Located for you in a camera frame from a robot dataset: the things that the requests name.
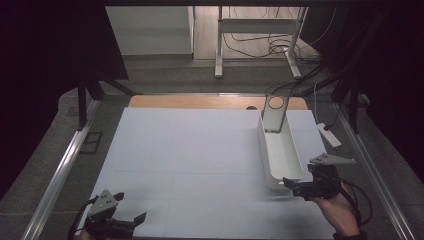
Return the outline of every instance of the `robotic arm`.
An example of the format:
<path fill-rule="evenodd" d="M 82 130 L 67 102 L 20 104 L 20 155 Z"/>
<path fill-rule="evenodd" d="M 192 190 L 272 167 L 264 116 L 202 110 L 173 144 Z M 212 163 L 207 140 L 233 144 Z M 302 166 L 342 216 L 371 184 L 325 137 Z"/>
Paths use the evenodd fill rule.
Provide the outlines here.
<path fill-rule="evenodd" d="M 82 212 L 89 205 L 91 206 L 88 211 L 84 223 L 84 229 L 95 239 L 103 240 L 106 238 L 125 239 L 132 238 L 134 229 L 142 224 L 146 219 L 146 213 L 140 214 L 132 222 L 119 221 L 112 216 L 118 206 L 118 201 L 124 198 L 124 193 L 118 193 L 114 196 L 108 190 L 104 190 L 100 196 L 88 200 L 80 209 L 74 224 L 69 229 L 68 239 L 73 239 L 75 234 L 76 225 L 81 218 Z"/>

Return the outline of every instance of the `wall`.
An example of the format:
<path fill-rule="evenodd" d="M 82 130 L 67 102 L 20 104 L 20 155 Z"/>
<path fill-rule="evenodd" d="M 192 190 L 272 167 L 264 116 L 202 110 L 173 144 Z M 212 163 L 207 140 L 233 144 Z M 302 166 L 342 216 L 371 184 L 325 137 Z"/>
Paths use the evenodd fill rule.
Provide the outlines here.
<path fill-rule="evenodd" d="M 106 10 L 122 55 L 193 52 L 193 7 L 107 7 Z"/>

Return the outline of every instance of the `aluminum frame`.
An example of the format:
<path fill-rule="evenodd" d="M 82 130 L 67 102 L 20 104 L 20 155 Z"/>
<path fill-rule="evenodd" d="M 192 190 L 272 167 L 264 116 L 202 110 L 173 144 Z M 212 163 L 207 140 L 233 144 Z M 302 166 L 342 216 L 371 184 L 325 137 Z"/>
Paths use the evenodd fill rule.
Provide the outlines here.
<path fill-rule="evenodd" d="M 72 165 L 78 155 L 78 152 L 84 143 L 85 137 L 90 130 L 99 104 L 100 101 L 98 100 L 91 101 L 87 114 L 87 122 L 84 128 L 74 134 L 68 149 L 63 155 L 62 160 L 60 161 L 59 166 L 57 167 L 56 172 L 53 175 L 52 180 L 50 181 L 49 186 L 47 187 L 43 198 L 38 204 L 38 207 L 35 210 L 34 215 L 32 216 L 21 239 L 38 239 L 40 237 L 40 234 L 43 231 L 44 225 L 46 224 L 51 211 L 53 210 L 60 191 L 65 184 L 66 178 L 72 169 Z"/>

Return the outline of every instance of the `metal bracket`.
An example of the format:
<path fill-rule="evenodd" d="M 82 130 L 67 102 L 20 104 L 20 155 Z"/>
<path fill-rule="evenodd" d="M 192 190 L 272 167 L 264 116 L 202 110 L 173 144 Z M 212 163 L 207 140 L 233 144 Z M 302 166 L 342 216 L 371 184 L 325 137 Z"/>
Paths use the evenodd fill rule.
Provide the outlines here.
<path fill-rule="evenodd" d="M 267 95 L 262 113 L 265 132 L 279 133 L 286 116 L 289 97 Z"/>
<path fill-rule="evenodd" d="M 323 153 L 318 157 L 315 157 L 309 161 L 310 163 L 320 165 L 343 165 L 343 164 L 355 164 L 355 159 L 348 159 L 343 157 L 333 156 L 327 153 Z"/>
<path fill-rule="evenodd" d="M 94 202 L 93 206 L 91 206 L 87 217 L 91 217 L 92 215 L 98 214 L 116 206 L 118 206 L 118 201 L 108 190 L 104 190 L 96 202 Z"/>

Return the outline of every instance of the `desk leg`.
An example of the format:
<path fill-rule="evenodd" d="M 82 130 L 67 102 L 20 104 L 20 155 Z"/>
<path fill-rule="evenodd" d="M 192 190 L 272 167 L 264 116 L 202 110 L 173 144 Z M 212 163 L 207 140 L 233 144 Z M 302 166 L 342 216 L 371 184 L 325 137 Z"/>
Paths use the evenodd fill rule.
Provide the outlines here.
<path fill-rule="evenodd" d="M 219 6 L 218 45 L 215 53 L 215 78 L 222 78 L 222 6 Z"/>
<path fill-rule="evenodd" d="M 294 48 L 296 47 L 297 39 L 299 38 L 300 29 L 303 25 L 303 19 L 305 18 L 306 8 L 302 7 L 300 13 L 297 16 L 296 27 L 292 34 L 292 39 L 288 48 L 284 48 L 284 54 L 286 55 L 287 62 L 289 63 L 290 70 L 293 73 L 294 79 L 302 78 L 299 68 L 297 67 L 296 60 L 294 59 Z"/>

